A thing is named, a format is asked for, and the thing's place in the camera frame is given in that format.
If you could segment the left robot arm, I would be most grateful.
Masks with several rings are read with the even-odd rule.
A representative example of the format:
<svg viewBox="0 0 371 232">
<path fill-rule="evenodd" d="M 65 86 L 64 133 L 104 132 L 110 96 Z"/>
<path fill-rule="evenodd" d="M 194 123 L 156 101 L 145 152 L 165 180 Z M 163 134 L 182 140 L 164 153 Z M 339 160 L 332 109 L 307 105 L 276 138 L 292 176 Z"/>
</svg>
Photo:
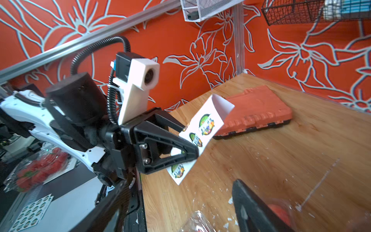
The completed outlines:
<svg viewBox="0 0 371 232">
<path fill-rule="evenodd" d="M 96 51 L 121 43 L 102 93 L 80 64 Z M 114 186 L 142 174 L 196 160 L 196 145 L 178 134 L 182 123 L 168 112 L 148 109 L 160 65 L 132 53 L 126 37 L 111 36 L 80 51 L 70 77 L 40 97 L 31 90 L 9 91 L 1 100 L 1 121 L 15 133 L 48 142 L 81 161 L 101 183 Z"/>
</svg>

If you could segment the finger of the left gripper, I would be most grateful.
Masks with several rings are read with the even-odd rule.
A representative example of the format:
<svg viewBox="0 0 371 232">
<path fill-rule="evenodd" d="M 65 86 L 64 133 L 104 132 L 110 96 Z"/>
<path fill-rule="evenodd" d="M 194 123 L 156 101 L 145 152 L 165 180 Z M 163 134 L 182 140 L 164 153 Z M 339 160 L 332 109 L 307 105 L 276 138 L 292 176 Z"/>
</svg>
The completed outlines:
<svg viewBox="0 0 371 232">
<path fill-rule="evenodd" d="M 173 134 L 169 128 L 181 132 L 180 122 L 151 122 L 145 120 L 127 132 L 127 143 L 133 145 L 136 168 L 141 174 L 151 174 L 176 164 L 196 160 L 196 145 Z"/>
<path fill-rule="evenodd" d="M 161 108 L 153 108 L 145 112 L 145 133 L 149 135 L 167 135 L 169 128 L 181 132 L 185 125 L 180 123 Z"/>
</svg>

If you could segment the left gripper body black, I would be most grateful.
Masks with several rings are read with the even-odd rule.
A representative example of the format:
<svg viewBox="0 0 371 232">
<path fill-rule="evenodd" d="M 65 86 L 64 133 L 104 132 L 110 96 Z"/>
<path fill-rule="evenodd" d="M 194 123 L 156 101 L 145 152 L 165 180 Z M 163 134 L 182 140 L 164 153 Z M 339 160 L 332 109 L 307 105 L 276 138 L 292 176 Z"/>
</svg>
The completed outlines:
<svg viewBox="0 0 371 232">
<path fill-rule="evenodd" d="M 98 179 L 107 186 L 115 186 L 128 178 L 134 168 L 153 164 L 150 144 L 145 136 L 136 136 L 134 129 L 148 121 L 154 111 L 148 110 L 119 126 L 103 119 L 93 130 L 97 146 L 104 148 L 104 156 L 92 164 Z"/>
</svg>

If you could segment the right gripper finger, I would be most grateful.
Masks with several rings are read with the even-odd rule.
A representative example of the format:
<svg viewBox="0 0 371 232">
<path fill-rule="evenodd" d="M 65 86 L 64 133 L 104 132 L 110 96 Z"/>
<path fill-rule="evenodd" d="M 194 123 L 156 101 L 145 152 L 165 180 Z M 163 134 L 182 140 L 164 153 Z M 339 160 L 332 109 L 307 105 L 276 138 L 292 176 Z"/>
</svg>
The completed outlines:
<svg viewBox="0 0 371 232">
<path fill-rule="evenodd" d="M 242 180 L 233 183 L 232 198 L 241 232 L 292 232 Z"/>
</svg>

